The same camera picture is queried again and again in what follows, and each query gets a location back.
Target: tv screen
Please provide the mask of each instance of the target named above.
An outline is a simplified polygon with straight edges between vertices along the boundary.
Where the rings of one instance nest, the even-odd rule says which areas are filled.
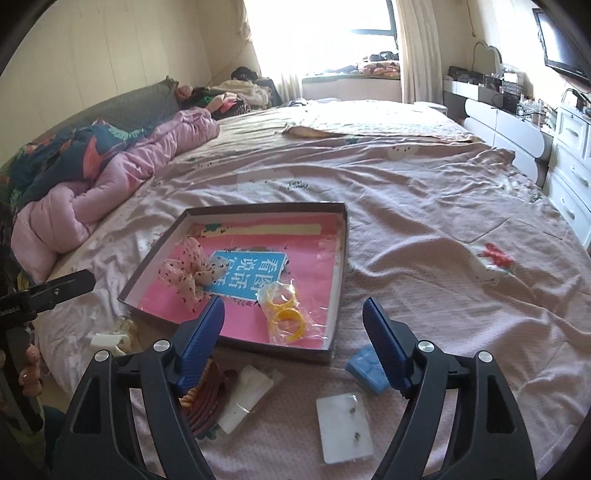
[[[546,65],[563,75],[568,75],[586,85],[591,85],[573,49],[570,48],[566,39],[549,17],[539,8],[534,8],[534,16],[539,29],[538,36],[544,48]]]

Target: finger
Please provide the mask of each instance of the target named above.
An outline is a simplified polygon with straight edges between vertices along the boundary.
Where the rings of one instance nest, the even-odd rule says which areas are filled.
[[[37,365],[41,359],[39,349],[35,345],[31,345],[27,348],[27,359],[31,365]]]
[[[37,381],[33,385],[27,385],[22,389],[22,394],[25,397],[38,397],[41,395],[41,382]]]
[[[18,376],[18,383],[23,387],[25,385],[33,385],[35,382],[38,382],[40,378],[41,372],[39,371],[39,367],[28,365],[21,370],[21,374]]]

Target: silver bolt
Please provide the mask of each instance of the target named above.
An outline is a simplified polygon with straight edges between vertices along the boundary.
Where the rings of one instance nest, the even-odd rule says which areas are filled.
[[[486,350],[483,350],[482,352],[478,353],[478,358],[486,364],[492,362],[492,355]]]
[[[418,349],[425,353],[431,353],[435,350],[435,346],[431,342],[423,340],[422,342],[418,343]]]
[[[165,352],[169,347],[170,342],[168,340],[158,340],[158,342],[154,344],[154,350],[157,352]]]
[[[95,353],[95,360],[97,362],[104,362],[109,358],[109,352],[107,350],[101,350]]]

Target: window frame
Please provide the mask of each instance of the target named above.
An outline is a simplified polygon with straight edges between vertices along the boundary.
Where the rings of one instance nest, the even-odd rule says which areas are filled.
[[[398,31],[396,30],[396,19],[394,17],[394,5],[392,0],[385,0],[386,6],[388,7],[388,15],[390,17],[390,30],[373,30],[368,28],[355,28],[351,30],[351,33],[357,35],[387,35],[394,37],[394,40],[398,42]]]

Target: pink comforter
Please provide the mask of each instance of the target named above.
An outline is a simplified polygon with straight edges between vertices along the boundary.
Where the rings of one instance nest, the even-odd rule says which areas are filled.
[[[53,187],[39,202],[18,214],[12,250],[36,282],[47,279],[58,254],[81,246],[99,221],[176,155],[219,135],[219,125],[203,108],[178,112],[126,152],[114,156],[89,186],[82,181]]]

